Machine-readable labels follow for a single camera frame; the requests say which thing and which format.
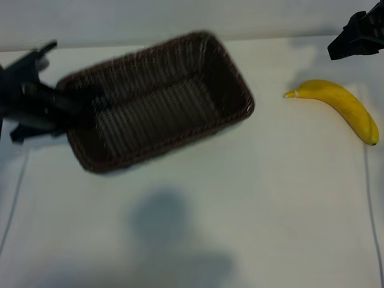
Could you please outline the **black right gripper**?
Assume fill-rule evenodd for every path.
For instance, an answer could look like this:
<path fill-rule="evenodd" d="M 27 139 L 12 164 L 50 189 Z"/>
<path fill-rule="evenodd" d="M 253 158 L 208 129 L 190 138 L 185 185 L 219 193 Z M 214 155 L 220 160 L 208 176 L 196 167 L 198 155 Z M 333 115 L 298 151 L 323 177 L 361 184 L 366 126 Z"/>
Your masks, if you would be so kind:
<path fill-rule="evenodd" d="M 368 13 L 360 11 L 349 19 L 341 34 L 328 46 L 331 60 L 355 55 L 373 55 L 383 49 L 383 0 Z"/>

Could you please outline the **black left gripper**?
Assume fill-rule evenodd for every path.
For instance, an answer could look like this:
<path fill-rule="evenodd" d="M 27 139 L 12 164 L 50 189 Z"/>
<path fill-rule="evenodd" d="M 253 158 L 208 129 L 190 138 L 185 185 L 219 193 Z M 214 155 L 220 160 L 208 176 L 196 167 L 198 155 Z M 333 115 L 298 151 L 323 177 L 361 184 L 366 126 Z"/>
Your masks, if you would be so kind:
<path fill-rule="evenodd" d="M 44 113 L 45 104 L 71 116 L 82 116 L 90 109 L 93 99 L 103 94 L 96 86 L 60 90 L 42 84 L 39 72 L 47 68 L 46 54 L 56 47 L 57 41 L 53 40 L 1 67 L 1 118 L 18 123 L 10 133 L 13 143 L 45 135 L 58 137 L 66 132 L 70 124 L 68 116 L 34 117 Z"/>

